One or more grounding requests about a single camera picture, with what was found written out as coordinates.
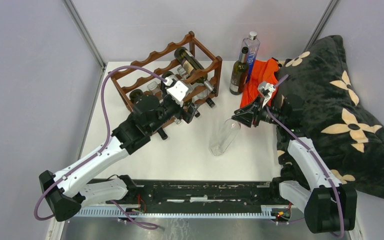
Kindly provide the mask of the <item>tall clear glass bottle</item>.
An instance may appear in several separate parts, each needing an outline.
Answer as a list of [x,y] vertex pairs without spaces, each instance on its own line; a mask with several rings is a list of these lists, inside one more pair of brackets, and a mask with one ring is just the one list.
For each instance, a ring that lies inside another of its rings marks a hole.
[[158,85],[155,81],[149,83],[147,88],[159,100],[159,105],[157,108],[157,115],[159,120],[168,118],[168,110],[171,108],[180,107],[176,99],[172,95],[166,93],[165,88],[163,89],[164,91],[161,90],[161,86]]

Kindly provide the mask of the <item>dark wine bottle brown label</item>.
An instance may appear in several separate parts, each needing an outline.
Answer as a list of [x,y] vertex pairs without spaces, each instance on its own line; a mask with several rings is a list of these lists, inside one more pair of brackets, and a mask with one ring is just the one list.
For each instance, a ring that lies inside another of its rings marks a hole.
[[[189,76],[197,70],[203,70],[204,67],[196,60],[195,56],[185,47],[181,46],[174,51],[174,57],[179,61],[180,65],[185,69]],[[210,83],[208,74],[199,77],[194,83],[203,84],[211,94],[216,94],[217,89]]]

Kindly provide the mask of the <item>dark wine bottle silver neck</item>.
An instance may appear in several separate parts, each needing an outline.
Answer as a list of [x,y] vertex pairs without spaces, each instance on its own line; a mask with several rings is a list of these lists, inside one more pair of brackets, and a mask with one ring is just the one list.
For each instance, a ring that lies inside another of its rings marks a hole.
[[249,48],[246,46],[242,47],[239,58],[232,68],[229,91],[235,96],[242,94],[244,91],[246,78],[249,73],[248,53]]

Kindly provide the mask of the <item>small clear glass bottle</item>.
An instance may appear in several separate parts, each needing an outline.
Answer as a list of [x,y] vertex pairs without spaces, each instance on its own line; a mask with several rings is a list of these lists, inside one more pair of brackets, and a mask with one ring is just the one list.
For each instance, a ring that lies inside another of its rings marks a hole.
[[212,135],[209,150],[214,156],[221,156],[228,149],[241,129],[241,124],[231,118],[227,119]]

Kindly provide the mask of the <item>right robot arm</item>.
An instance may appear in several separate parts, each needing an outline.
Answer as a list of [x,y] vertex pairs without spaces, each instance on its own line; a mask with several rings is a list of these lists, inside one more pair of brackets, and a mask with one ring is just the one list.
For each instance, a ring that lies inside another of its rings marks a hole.
[[288,200],[304,215],[308,229],[314,233],[331,233],[342,238],[355,228],[357,192],[342,183],[317,153],[313,141],[303,130],[301,121],[304,102],[297,95],[285,98],[283,106],[267,105],[266,97],[258,96],[252,103],[234,111],[232,120],[249,128],[260,122],[277,125],[288,133],[286,151],[298,165],[308,188],[297,180],[276,180],[269,189],[269,199],[275,204]]

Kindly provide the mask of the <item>clear square bottle black cap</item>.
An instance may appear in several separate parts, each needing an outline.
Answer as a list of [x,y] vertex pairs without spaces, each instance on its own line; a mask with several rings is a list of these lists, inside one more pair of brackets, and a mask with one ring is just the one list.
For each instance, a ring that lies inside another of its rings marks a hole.
[[[178,74],[181,76],[182,80],[186,80],[190,76],[182,66],[179,66],[176,70]],[[206,90],[201,91],[200,93],[198,93],[197,95],[189,99],[188,101],[185,101],[184,102],[185,107],[188,107],[190,103],[195,103],[197,100],[201,100],[201,99],[204,99],[205,102],[211,108],[213,108],[216,105],[214,101],[210,97],[208,97],[208,95],[213,94],[215,91],[217,91],[217,89],[208,80],[205,80],[204,83],[195,82],[195,83],[188,84],[188,88],[190,92],[193,92],[196,87],[201,87],[201,86],[205,86]]]

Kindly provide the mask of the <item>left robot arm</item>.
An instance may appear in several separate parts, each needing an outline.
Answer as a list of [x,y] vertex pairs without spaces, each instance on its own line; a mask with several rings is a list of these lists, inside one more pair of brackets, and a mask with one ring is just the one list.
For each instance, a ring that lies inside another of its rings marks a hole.
[[198,105],[194,103],[184,109],[171,95],[166,95],[163,100],[154,95],[137,97],[127,119],[94,152],[55,173],[45,170],[39,175],[42,195],[34,207],[35,218],[43,220],[38,214],[43,200],[52,211],[51,217],[58,222],[72,218],[82,208],[93,204],[110,200],[133,203],[137,198],[137,190],[128,176],[98,183],[90,181],[112,164],[146,145],[151,136],[172,118],[189,124],[197,109]]

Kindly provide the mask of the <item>blue square glass bottle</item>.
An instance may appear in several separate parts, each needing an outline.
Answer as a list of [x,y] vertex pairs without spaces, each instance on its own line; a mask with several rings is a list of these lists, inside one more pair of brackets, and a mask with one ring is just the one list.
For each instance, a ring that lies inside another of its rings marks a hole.
[[248,83],[251,78],[252,69],[256,61],[258,49],[260,46],[260,41],[258,40],[257,36],[258,36],[258,33],[256,31],[251,31],[248,34],[248,37],[244,38],[241,43],[241,47],[248,48],[246,62],[248,63],[249,68],[248,68],[248,75],[245,80],[246,83]]

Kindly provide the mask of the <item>dark green wine bottle labelled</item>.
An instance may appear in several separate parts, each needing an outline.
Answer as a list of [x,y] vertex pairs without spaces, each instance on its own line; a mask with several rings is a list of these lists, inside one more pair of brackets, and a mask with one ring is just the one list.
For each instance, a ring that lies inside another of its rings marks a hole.
[[[144,96],[144,95],[145,94],[141,89],[135,89],[135,90],[130,92],[129,98],[133,104],[136,104],[139,102],[139,98]],[[168,135],[163,130],[163,128],[158,129],[156,132],[160,135],[162,140],[166,140],[168,138]]]

